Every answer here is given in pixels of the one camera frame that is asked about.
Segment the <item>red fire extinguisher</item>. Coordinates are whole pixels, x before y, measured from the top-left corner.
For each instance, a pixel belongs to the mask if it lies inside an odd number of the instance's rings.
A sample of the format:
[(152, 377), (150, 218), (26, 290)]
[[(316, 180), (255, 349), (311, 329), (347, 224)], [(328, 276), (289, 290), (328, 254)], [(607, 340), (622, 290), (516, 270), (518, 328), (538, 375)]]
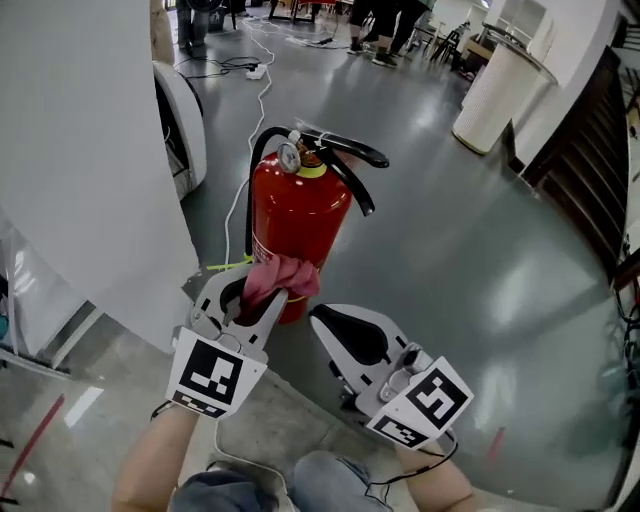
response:
[(289, 257), (322, 269), (351, 204), (365, 216), (375, 211), (342, 155), (389, 166), (379, 150), (311, 127), (274, 126), (257, 137), (248, 179), (247, 257), (256, 263)]

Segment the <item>white pillar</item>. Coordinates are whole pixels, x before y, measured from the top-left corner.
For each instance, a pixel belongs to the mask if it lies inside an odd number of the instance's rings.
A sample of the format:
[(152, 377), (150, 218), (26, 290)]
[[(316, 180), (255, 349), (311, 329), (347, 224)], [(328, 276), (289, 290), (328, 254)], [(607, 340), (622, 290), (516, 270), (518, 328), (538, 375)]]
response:
[(198, 260), (169, 169), (149, 0), (0, 0), (0, 208), (162, 351)]

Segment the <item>dark wooden staircase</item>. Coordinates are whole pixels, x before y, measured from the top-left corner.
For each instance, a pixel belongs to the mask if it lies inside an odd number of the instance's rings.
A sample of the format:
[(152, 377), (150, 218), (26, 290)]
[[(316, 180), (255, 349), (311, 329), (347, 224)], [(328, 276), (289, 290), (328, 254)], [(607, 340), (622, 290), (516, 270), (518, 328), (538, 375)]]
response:
[(609, 281), (620, 264), (629, 187), (620, 59), (606, 47), (582, 92), (523, 178), (575, 226)]

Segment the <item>black stool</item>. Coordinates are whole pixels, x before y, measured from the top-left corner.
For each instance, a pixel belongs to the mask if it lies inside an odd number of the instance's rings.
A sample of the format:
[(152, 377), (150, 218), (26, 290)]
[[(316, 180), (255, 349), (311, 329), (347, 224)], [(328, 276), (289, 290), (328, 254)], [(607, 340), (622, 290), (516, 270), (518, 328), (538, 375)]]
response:
[(453, 29), (446, 38), (437, 46), (435, 52), (430, 58), (431, 62), (440, 60), (446, 62), (447, 59), (452, 56), (461, 41), (462, 36), (470, 29), (470, 22), (465, 21), (458, 27)]

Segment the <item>person's left forearm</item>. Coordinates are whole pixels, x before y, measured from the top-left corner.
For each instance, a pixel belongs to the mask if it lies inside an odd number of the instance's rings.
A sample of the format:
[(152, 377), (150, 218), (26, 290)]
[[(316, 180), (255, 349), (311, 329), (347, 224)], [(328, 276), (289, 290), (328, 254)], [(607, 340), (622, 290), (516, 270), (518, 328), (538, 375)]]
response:
[(199, 415), (181, 406), (161, 412), (129, 450), (116, 478), (112, 512), (167, 512)]

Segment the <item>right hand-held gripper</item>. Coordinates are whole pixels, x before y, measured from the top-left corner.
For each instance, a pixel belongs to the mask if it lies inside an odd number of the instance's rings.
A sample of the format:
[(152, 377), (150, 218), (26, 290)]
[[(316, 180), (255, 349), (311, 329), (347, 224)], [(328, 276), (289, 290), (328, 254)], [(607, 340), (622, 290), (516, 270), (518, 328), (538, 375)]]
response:
[(443, 357), (407, 344), (387, 316), (349, 304), (320, 304), (311, 326), (349, 390), (355, 425), (410, 450), (438, 439), (473, 399)]

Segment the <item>red table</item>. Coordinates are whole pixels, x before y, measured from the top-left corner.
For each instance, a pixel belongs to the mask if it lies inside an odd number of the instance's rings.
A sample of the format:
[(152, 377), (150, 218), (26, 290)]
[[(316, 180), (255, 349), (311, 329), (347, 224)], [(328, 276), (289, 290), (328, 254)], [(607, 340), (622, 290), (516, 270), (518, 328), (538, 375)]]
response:
[(322, 12), (349, 13), (354, 0), (269, 0), (268, 21), (314, 24)]

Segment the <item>person's right leg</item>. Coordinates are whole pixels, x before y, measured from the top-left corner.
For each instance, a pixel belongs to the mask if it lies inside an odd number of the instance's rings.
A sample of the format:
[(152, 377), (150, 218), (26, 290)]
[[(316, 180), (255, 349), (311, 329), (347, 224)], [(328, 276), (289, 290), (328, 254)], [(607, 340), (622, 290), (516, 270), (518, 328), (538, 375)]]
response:
[(295, 464), (289, 495), (300, 512), (392, 512), (368, 494), (370, 477), (341, 454), (313, 451)]

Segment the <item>person's left leg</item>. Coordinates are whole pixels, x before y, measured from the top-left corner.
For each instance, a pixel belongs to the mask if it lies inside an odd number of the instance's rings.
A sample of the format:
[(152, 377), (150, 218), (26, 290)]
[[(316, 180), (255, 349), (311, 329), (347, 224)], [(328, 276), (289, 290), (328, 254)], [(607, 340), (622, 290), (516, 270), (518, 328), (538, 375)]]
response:
[(235, 470), (203, 471), (172, 495), (168, 512), (274, 512), (278, 500), (255, 479)]

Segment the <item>person's leg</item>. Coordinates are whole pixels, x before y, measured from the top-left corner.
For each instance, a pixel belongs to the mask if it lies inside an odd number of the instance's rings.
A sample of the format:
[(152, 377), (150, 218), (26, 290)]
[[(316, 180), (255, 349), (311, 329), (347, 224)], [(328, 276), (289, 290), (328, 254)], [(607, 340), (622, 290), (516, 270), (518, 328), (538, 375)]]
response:
[(168, 512), (274, 512), (278, 500), (255, 479), (235, 470), (203, 471), (172, 495)]
[(300, 512), (392, 512), (368, 494), (370, 477), (341, 454), (313, 451), (295, 464), (289, 495)]

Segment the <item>white rounded pod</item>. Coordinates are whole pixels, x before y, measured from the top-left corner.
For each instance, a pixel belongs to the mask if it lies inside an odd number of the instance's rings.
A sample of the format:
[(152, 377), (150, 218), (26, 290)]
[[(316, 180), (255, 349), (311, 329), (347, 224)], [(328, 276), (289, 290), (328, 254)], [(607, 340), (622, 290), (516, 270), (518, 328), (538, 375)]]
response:
[(164, 62), (152, 64), (169, 169), (182, 201), (199, 187), (208, 170), (203, 107), (184, 75)]

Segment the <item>white ribbed cylinder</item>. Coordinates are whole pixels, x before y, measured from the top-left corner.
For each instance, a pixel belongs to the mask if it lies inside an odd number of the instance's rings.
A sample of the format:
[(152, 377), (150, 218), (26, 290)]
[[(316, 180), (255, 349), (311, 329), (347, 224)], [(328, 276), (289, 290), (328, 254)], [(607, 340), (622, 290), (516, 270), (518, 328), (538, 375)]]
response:
[(496, 47), (474, 79), (452, 127), (453, 136), (479, 155), (490, 152), (538, 76), (557, 83), (551, 71), (511, 34), (493, 25), (484, 27)]

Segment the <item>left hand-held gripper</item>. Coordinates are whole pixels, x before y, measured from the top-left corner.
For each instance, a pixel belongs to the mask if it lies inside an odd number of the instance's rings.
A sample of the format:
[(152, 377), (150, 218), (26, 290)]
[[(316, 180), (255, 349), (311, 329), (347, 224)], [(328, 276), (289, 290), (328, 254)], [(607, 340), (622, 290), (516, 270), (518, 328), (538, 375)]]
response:
[(242, 295), (250, 270), (242, 264), (198, 276), (194, 304), (177, 331), (165, 398), (200, 415), (220, 419), (239, 409), (267, 369), (268, 337), (288, 302), (288, 291), (274, 290), (242, 314)]

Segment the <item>pink cloth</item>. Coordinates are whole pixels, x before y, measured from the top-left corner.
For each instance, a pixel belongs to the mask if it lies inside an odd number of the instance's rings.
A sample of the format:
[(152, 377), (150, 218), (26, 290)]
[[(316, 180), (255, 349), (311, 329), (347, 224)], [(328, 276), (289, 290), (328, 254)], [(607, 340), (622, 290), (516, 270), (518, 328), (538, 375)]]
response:
[(241, 295), (241, 315), (249, 318), (277, 290), (288, 292), (281, 324), (297, 321), (310, 297), (320, 292), (320, 275), (310, 261), (274, 255), (268, 261), (251, 265)]

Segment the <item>person's right forearm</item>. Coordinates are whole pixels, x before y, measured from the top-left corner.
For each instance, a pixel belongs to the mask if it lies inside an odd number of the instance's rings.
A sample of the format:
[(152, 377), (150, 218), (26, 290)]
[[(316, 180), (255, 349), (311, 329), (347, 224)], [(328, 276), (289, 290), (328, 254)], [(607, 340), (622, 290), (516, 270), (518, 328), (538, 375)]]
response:
[(445, 451), (437, 442), (415, 451), (399, 445), (394, 448), (405, 474), (433, 466), (430, 471), (406, 480), (419, 512), (476, 512), (469, 480), (451, 459), (444, 461)]

